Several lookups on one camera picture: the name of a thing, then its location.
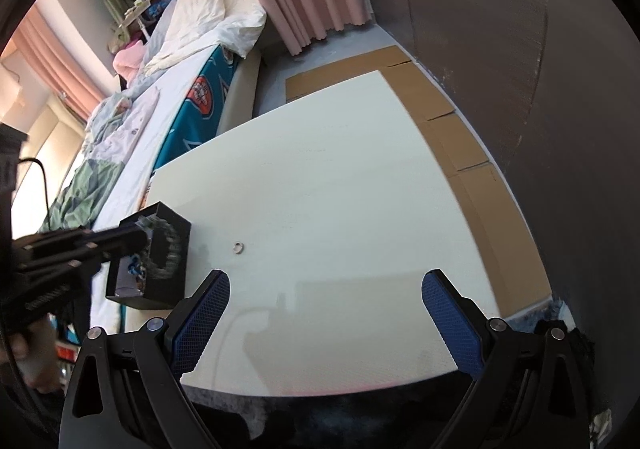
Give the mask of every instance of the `metal screw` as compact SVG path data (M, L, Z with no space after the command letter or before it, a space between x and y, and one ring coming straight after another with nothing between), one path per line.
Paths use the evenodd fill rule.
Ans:
M86 336L89 337L90 339L97 339L98 337L100 337L100 335L102 334L102 328L99 328L98 326L91 328L87 333Z
M491 319L489 321L489 328L491 328L491 330L493 330L494 332L503 332L507 329L507 323L502 319Z
M561 341L564 339L564 332L560 328L551 328L551 336L556 341Z
M146 329L150 332L155 332L159 330L164 325L164 319L160 317L154 317L153 319L149 319L146 323Z

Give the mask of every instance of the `gray floor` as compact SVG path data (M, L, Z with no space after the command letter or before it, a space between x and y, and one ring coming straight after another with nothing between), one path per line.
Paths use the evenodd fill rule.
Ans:
M312 70L323 64L360 55L398 43L374 24L352 27L343 32L332 31L327 39L313 43L294 57L284 54L260 68L255 93L255 115L265 114L285 103L287 77Z

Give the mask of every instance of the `cardboard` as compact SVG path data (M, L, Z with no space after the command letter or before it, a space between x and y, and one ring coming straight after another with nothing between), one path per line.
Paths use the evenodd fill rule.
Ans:
M343 80L353 79L353 77L410 61L411 58L397 46L388 46L366 54L335 61L289 77L285 82L286 99L287 102L290 102L301 96L338 84Z
M511 193L455 109L398 47L327 64L286 81L287 102L379 70L420 130L465 215L495 300L508 317L551 294Z
M416 124L454 111L454 107L413 63L380 70Z
M501 315L546 299L551 287L538 249L495 167L474 167L449 182L476 239Z

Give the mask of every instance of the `hand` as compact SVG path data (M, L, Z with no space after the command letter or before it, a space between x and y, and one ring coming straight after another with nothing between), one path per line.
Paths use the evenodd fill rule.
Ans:
M30 324L28 330L33 334L31 346L22 334L14 334L9 338L15 360L26 385L40 393L52 393L60 389L55 331L46 317ZM8 360L0 343L0 364Z

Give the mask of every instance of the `blue textured pad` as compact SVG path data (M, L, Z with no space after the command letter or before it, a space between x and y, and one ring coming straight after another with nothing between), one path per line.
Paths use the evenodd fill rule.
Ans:
M432 273L427 273L422 280L422 302L458 369L470 374L475 381L479 379L484 368L480 338L453 297Z
M171 371L181 375L193 371L229 302L229 278L221 272L175 336Z

